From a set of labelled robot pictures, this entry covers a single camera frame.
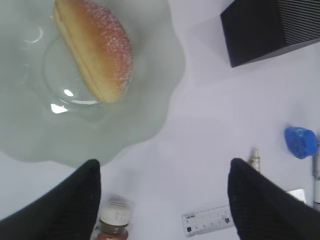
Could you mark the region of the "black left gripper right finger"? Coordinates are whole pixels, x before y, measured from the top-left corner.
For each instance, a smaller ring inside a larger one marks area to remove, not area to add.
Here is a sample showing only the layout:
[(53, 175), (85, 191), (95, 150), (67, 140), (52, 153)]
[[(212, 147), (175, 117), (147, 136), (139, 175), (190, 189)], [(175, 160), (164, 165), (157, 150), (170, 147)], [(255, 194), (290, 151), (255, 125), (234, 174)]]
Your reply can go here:
[(320, 213), (241, 158), (230, 163), (227, 194), (241, 240), (318, 240)]

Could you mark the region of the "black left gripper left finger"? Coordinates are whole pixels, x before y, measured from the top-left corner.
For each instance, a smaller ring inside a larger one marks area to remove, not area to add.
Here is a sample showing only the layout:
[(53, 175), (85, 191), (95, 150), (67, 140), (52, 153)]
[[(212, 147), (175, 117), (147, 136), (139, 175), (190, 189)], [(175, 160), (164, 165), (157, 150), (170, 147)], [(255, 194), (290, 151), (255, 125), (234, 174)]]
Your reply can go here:
[(2, 240), (88, 240), (101, 201), (100, 163), (90, 159), (45, 195), (0, 221)]

